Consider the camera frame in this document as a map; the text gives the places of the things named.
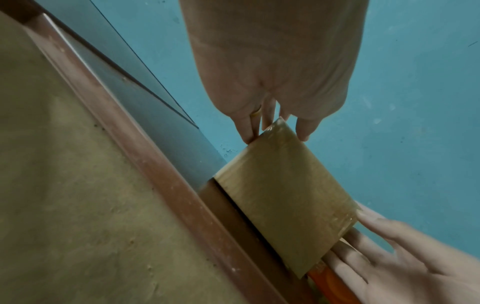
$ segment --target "hand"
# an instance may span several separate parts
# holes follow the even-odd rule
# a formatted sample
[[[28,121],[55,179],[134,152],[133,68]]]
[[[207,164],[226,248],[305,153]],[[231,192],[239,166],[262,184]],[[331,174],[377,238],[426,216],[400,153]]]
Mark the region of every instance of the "hand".
[[[363,304],[480,303],[480,261],[368,208],[358,219],[395,254],[352,229],[323,260]]]
[[[280,116],[306,141],[345,102],[368,0],[180,0],[213,104],[251,142]]]

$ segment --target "gold ring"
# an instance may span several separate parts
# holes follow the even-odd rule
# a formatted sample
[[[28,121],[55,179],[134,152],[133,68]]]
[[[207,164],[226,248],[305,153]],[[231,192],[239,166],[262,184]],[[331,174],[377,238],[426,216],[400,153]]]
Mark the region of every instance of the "gold ring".
[[[262,105],[260,105],[260,107],[258,108],[258,110],[256,110],[255,112],[251,113],[251,114],[250,114],[250,117],[258,116],[261,112],[262,112]]]

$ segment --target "red-orange object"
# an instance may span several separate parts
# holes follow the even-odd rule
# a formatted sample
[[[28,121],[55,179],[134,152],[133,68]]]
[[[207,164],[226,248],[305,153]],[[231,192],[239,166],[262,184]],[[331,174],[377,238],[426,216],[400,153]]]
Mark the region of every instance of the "red-orange object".
[[[361,304],[354,293],[328,267],[314,267],[308,276],[331,304]]]

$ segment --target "blue-gray panel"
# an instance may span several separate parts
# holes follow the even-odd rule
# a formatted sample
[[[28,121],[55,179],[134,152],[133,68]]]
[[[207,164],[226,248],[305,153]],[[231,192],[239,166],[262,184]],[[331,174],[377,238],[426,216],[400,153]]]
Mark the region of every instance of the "blue-gray panel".
[[[35,1],[193,123],[90,0]]]
[[[65,34],[81,58],[150,136],[190,186],[198,190],[226,162],[198,128]]]

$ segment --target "blue floor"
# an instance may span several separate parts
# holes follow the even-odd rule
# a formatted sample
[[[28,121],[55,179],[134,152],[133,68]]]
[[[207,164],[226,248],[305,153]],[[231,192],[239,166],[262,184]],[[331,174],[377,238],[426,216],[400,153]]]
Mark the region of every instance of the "blue floor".
[[[219,153],[238,154],[245,145],[200,83],[177,1],[92,2]],[[372,0],[346,105],[307,145],[358,201],[480,257],[478,84],[478,0]]]

